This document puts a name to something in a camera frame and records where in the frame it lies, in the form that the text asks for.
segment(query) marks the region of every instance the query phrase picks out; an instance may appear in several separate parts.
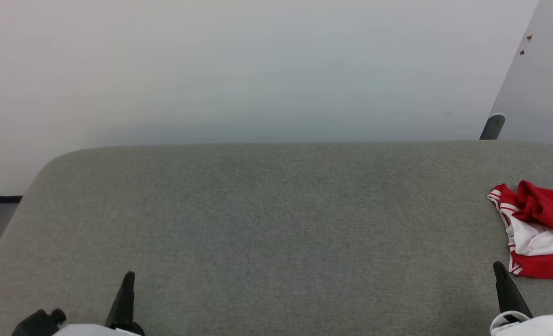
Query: white fabric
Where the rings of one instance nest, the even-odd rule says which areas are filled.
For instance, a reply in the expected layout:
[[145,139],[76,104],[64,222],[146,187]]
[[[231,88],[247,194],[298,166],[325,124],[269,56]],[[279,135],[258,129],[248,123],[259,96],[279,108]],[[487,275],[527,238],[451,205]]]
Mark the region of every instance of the white fabric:
[[[513,315],[520,322],[500,325],[504,315]],[[553,315],[542,315],[532,319],[522,318],[523,314],[516,311],[505,311],[498,315],[490,327],[492,336],[553,336]]]
[[513,217],[520,210],[513,204],[500,203],[500,191],[493,190],[488,199],[494,202],[496,209],[505,222],[509,236],[509,249],[520,255],[553,254],[553,230],[535,223],[526,223]]

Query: red and white cloth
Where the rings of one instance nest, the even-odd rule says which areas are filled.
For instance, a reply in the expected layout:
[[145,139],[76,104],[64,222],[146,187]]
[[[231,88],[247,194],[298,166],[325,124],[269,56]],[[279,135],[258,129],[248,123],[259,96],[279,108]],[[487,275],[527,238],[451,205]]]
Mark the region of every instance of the red and white cloth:
[[506,184],[488,194],[509,237],[509,272],[553,279],[553,190],[521,181],[517,193]]

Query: gray upholstered bench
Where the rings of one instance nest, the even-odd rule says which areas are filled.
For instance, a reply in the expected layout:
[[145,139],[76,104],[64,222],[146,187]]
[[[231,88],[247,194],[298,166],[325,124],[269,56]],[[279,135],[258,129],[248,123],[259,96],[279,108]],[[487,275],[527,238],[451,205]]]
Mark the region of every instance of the gray upholstered bench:
[[[503,224],[553,147],[502,142],[115,147],[53,160],[0,242],[0,336],[33,311],[103,323],[128,270],[165,335],[483,335]],[[516,279],[535,315],[553,280]]]

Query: white wall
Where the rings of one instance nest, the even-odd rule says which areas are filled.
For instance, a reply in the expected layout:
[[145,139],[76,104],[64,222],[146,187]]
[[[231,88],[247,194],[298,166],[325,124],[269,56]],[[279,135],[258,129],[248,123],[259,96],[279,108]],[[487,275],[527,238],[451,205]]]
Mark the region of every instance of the white wall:
[[541,0],[492,114],[506,117],[498,140],[553,143],[553,0]]
[[475,140],[537,0],[0,0],[0,194],[148,143]]

